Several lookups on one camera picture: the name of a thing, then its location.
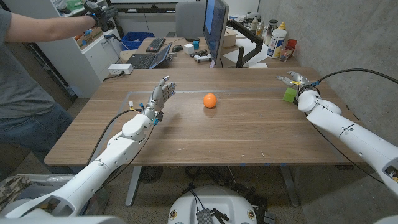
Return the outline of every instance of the laptop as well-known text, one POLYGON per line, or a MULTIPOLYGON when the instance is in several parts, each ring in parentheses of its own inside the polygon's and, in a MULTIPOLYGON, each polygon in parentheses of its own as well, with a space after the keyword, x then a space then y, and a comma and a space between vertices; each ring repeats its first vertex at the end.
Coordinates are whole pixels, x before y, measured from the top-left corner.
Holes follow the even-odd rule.
POLYGON ((126 63, 130 63, 133 69, 152 69, 166 59, 171 46, 172 44, 169 43, 156 54, 133 54, 126 63))

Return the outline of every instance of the person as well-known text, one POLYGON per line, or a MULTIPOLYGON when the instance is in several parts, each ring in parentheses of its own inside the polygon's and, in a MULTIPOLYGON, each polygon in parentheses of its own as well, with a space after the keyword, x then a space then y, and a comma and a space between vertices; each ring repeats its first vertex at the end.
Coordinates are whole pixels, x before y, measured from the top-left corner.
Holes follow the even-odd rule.
POLYGON ((117 13, 111 7, 99 15, 33 19, 0 8, 0 143, 30 149, 52 173, 72 173, 69 167, 47 166, 44 157, 73 118, 30 77, 5 42, 48 42, 74 37, 93 26, 102 28, 117 13))

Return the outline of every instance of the white robotic arm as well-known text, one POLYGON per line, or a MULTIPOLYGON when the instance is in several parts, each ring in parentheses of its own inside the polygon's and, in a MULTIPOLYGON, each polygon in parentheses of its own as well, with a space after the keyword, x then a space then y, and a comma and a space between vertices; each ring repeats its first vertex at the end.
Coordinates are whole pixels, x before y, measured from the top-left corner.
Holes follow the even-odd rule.
POLYGON ((104 152, 88 164, 63 187, 17 207, 6 218, 43 216, 77 216, 84 204, 102 186, 106 179, 126 161, 134 159, 147 141, 145 130, 153 128, 164 103, 175 93, 175 83, 165 85, 163 78, 152 92, 147 107, 123 125, 113 136, 104 152))
POLYGON ((379 174, 385 185, 398 197, 398 147, 360 125, 342 117, 334 103, 323 100, 301 74, 288 72, 293 80, 277 77, 288 86, 297 86, 298 109, 315 126, 328 131, 345 143, 379 174))

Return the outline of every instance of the keyboard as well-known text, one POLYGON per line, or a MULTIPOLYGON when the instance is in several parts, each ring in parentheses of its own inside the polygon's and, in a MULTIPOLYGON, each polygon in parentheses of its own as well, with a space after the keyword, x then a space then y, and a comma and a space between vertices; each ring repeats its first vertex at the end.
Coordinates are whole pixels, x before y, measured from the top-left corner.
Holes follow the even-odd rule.
POLYGON ((138 63, 132 65, 134 69, 148 69, 156 54, 141 54, 138 63))
POLYGON ((147 48, 146 52, 154 52, 154 53, 158 52, 165 41, 166 41, 166 38, 163 38, 163 37, 155 38, 152 41, 152 43, 150 43, 150 45, 147 48))

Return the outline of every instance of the gray wall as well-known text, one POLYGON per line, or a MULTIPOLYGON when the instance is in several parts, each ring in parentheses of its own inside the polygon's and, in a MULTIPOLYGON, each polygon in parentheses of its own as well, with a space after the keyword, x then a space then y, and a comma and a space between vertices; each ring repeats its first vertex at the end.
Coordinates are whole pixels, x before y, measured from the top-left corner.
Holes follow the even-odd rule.
MULTIPOLYGON (((397 1, 261 0, 259 12, 286 23, 288 38, 298 41, 294 56, 321 76, 368 68, 398 79, 397 1)), ((366 128, 398 146, 398 85, 364 72, 326 82, 366 128)))

